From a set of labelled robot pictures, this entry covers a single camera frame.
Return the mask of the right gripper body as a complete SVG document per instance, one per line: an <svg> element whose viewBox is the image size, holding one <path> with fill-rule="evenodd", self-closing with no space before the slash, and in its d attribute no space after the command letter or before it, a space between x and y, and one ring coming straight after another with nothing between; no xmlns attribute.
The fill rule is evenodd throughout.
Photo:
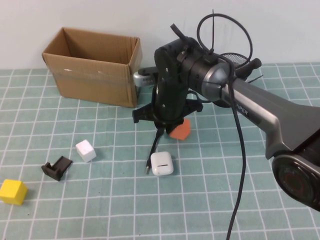
<svg viewBox="0 0 320 240"><path fill-rule="evenodd" d="M164 114L161 114L155 107L155 103L149 103L139 109L132 111L132 118L134 123L139 121L154 122L156 126L165 126L182 123L184 117L190 115L193 112L201 112L203 110L203 104L199 100L186 99L185 103L180 111L176 111L177 116L170 116L168 107L165 108Z"/></svg>

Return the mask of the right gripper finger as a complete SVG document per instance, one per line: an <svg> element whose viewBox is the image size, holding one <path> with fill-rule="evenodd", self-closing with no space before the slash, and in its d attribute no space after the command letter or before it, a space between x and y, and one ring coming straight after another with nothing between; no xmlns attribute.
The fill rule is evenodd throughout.
<svg viewBox="0 0 320 240"><path fill-rule="evenodd" d="M154 123L156 129L157 129L157 134L158 135L163 135L165 130L166 130L166 124L163 122L155 122Z"/></svg>
<svg viewBox="0 0 320 240"><path fill-rule="evenodd" d="M170 134L175 128L182 125L183 123L184 123L184 119L181 118L181 119L178 119L177 121L166 124L166 133Z"/></svg>

